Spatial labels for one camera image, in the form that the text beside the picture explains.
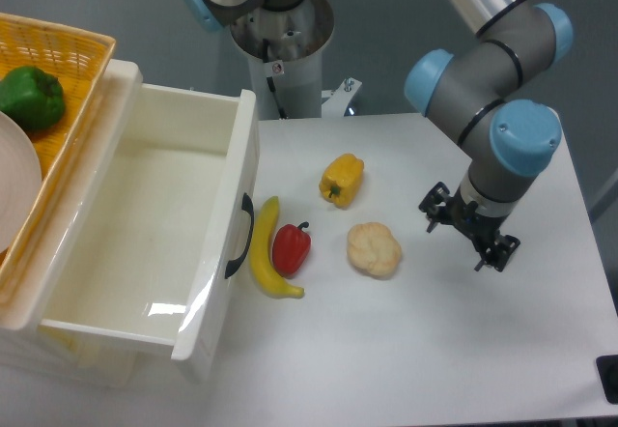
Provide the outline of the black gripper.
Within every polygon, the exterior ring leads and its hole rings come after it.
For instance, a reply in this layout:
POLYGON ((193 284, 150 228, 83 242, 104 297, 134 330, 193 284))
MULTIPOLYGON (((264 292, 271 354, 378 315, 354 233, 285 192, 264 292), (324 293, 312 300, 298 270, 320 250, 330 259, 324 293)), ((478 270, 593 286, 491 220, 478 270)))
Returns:
POLYGON ((476 211, 475 201, 466 203, 458 189, 452 197, 448 187, 438 182, 422 199, 418 209, 428 220, 427 233, 437 225, 454 224, 455 228, 469 238, 480 256, 475 270, 490 267, 504 271, 511 256, 520 246, 520 240, 511 235, 500 234, 507 216, 485 216, 476 211))

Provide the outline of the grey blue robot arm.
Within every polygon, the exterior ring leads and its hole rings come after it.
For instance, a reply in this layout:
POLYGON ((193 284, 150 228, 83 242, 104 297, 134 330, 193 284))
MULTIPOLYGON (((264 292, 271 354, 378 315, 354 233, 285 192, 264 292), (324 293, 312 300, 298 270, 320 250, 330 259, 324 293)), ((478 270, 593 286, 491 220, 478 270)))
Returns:
MULTIPOLYGON (((325 0, 183 1, 206 31, 230 30, 248 60, 263 118, 325 115, 321 55, 334 30, 325 0)), ((514 93, 569 51, 574 31, 551 4, 450 2, 478 44, 461 57, 443 49, 425 54, 408 73, 404 93, 471 162, 455 192, 437 184, 419 208, 432 225, 467 237, 482 266, 503 270, 520 243, 501 226, 562 136, 551 108, 514 93)))

